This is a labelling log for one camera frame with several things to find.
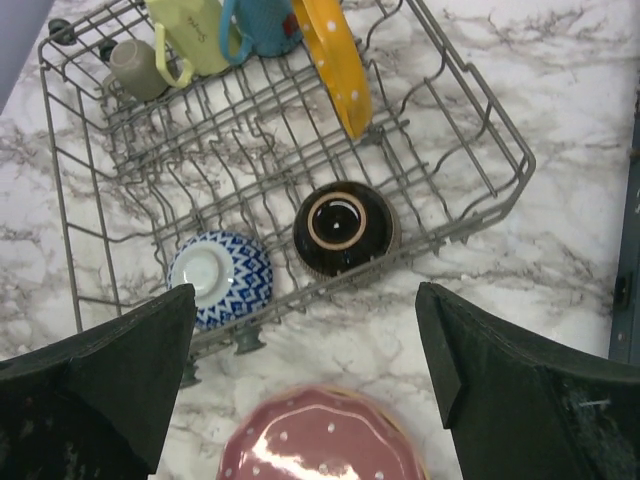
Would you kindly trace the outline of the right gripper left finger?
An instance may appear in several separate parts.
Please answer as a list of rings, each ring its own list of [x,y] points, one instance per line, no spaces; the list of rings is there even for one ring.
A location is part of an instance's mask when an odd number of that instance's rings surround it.
[[[156,472],[194,329],[180,285],[97,327],[1,363],[4,479]]]

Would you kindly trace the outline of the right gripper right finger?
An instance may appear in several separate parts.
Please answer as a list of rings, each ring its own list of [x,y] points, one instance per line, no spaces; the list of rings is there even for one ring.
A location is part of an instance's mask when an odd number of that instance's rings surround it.
[[[442,425],[466,479],[636,479],[639,369],[567,347],[420,284]]]

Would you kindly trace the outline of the red patterned bowl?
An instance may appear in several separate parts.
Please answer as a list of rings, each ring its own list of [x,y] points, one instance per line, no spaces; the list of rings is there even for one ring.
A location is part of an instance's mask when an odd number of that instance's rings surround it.
[[[268,305],[274,269],[256,238],[229,230],[197,234],[173,256],[166,276],[169,289],[190,284],[195,290],[195,327],[209,331]]]

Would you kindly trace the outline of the brown plate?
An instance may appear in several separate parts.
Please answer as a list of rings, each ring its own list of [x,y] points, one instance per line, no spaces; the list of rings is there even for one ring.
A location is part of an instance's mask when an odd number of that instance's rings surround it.
[[[239,425],[218,479],[423,479],[410,447],[367,404],[322,390],[275,396]]]

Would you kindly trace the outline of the dark brown cream bowl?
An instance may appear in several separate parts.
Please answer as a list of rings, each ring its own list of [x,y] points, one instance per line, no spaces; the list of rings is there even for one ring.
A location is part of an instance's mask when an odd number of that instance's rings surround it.
[[[292,236],[303,268],[325,281],[397,251],[402,231],[386,196],[345,180],[326,184],[303,201]]]

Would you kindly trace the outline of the grey wire dish rack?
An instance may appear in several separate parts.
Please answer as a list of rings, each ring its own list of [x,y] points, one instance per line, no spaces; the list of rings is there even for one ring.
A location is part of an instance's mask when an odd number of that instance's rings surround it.
[[[294,250],[296,210],[332,181],[368,184],[398,212],[401,246],[359,268],[367,280],[465,242],[510,212],[535,157],[427,5],[342,7],[373,100],[372,123],[356,140],[306,47],[140,103],[111,97],[103,81],[115,45],[153,37],[141,2],[109,1],[48,22],[37,51],[74,331],[160,294],[178,249],[225,229],[264,244],[274,297],[242,320],[196,334],[191,356],[259,349],[261,326],[350,290],[350,275],[314,279]]]

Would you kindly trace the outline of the small grey cup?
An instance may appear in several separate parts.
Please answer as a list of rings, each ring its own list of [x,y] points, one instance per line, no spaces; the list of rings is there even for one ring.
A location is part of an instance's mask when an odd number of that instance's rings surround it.
[[[169,84],[155,63],[155,50],[148,43],[130,39],[109,51],[110,73],[103,80],[103,91],[120,102],[149,102],[162,96]]]

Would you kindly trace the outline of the yellow green mug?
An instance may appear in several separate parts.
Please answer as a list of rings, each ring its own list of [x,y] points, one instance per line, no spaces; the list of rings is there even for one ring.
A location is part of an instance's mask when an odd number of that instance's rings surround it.
[[[170,86],[182,89],[194,76],[217,75],[231,67],[218,43],[219,1],[148,0],[145,5],[154,27],[156,68]],[[178,77],[169,71],[167,45],[182,61]]]

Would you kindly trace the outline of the blue floral mug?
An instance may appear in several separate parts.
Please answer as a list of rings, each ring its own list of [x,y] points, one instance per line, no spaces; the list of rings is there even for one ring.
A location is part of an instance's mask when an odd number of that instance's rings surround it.
[[[302,41],[292,2],[288,0],[224,1],[218,43],[225,60],[242,64],[251,54],[278,57]]]

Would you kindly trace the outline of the orange polka dot plate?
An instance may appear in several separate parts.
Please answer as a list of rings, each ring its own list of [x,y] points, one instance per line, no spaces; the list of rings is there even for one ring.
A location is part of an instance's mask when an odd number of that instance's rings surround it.
[[[337,116],[349,137],[357,139],[372,120],[373,106],[367,75],[341,5],[336,0],[295,0],[292,5]]]

